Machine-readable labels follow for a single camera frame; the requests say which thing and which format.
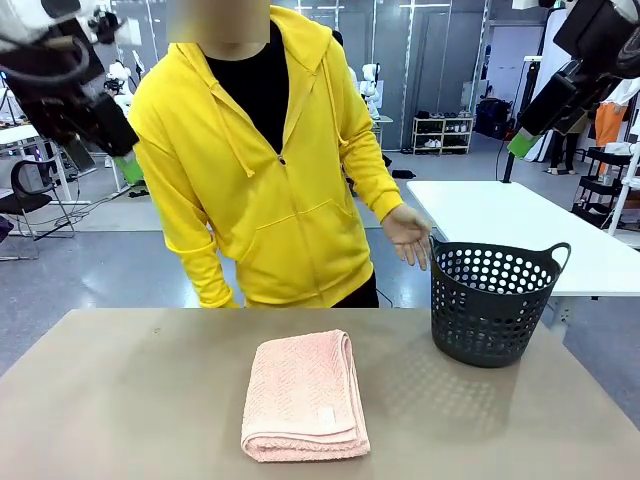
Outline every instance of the yellow jacket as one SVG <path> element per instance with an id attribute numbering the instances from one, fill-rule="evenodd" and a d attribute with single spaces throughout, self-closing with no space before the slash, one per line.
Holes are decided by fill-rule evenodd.
<path id="1" fill-rule="evenodd" d="M 290 79 L 281 154 L 196 44 L 170 46 L 129 117 L 167 247 L 207 308 L 233 306 L 218 249 L 235 260 L 248 306 L 330 307 L 369 279 L 369 246 L 343 166 L 381 221 L 402 203 L 331 30 L 283 8 L 272 7 L 271 18 Z"/>

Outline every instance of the table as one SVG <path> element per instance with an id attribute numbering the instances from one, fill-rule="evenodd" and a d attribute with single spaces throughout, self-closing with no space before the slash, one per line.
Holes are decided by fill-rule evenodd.
<path id="1" fill-rule="evenodd" d="M 382 147 L 382 133 L 384 131 L 384 125 L 387 123 L 393 123 L 393 119 L 386 115 L 380 115 L 378 120 L 373 120 L 373 132 L 378 139 L 378 144 Z"/>
<path id="2" fill-rule="evenodd" d="M 564 336 L 575 297 L 640 296 L 640 253 L 518 183 L 409 182 L 409 190 L 447 241 L 573 253 L 558 280 L 553 330 Z M 563 250 L 556 258 L 566 259 Z"/>
<path id="3" fill-rule="evenodd" d="M 544 326 L 519 364 L 483 370 L 441 354 L 429 324 L 428 311 L 399 309 L 72 312 L 0 378 L 0 478 L 602 480 L 640 471 L 640 432 Z M 256 348 L 334 328 L 353 340 L 372 453 L 254 462 L 240 426 Z"/>
<path id="4" fill-rule="evenodd" d="M 44 140 L 40 138 L 40 134 L 33 127 L 33 125 L 21 125 L 19 127 L 11 127 L 0 130 L 0 149 L 2 147 L 13 144 L 13 143 L 22 143 L 25 140 L 36 139 L 36 143 L 38 144 L 38 148 L 40 149 L 40 153 L 45 159 L 48 159 L 47 149 L 44 147 Z M 64 165 L 62 164 L 62 160 L 60 159 L 60 155 L 58 155 L 58 147 L 55 142 L 49 142 L 51 145 L 51 150 L 53 151 L 53 157 L 56 162 L 56 167 L 58 169 L 58 178 L 60 178 L 60 187 L 62 188 L 62 195 L 64 201 L 61 203 L 65 205 L 76 205 L 80 203 L 89 203 L 89 202 L 79 202 L 74 201 L 71 197 L 71 192 L 69 191 L 69 184 L 67 183 L 66 175 L 64 174 Z M 22 158 L 25 158 L 24 155 L 24 147 L 22 144 L 16 150 L 20 151 L 20 155 Z"/>

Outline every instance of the black pants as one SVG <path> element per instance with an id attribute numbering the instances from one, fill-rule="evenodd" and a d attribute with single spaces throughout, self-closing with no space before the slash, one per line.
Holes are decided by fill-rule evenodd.
<path id="1" fill-rule="evenodd" d="M 565 152 L 564 163 L 567 166 L 567 170 L 573 170 L 573 157 L 576 154 L 578 148 L 579 133 L 568 133 L 566 137 L 563 137 L 559 133 L 555 133 L 553 140 L 553 156 L 551 157 L 551 168 L 558 168 L 560 162 L 562 162 L 562 152 L 564 149 L 564 143 L 566 139 L 567 150 Z"/>
<path id="2" fill-rule="evenodd" d="M 333 308 L 380 308 L 375 272 L 363 286 L 336 303 Z"/>

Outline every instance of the person's left hand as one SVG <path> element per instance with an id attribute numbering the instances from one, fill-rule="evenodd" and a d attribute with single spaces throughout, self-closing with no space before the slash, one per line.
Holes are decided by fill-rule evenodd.
<path id="1" fill-rule="evenodd" d="M 382 221 L 382 228 L 400 259 L 409 265 L 416 264 L 416 258 L 422 270 L 427 269 L 429 257 L 429 241 L 431 227 L 406 203 L 391 210 Z"/>

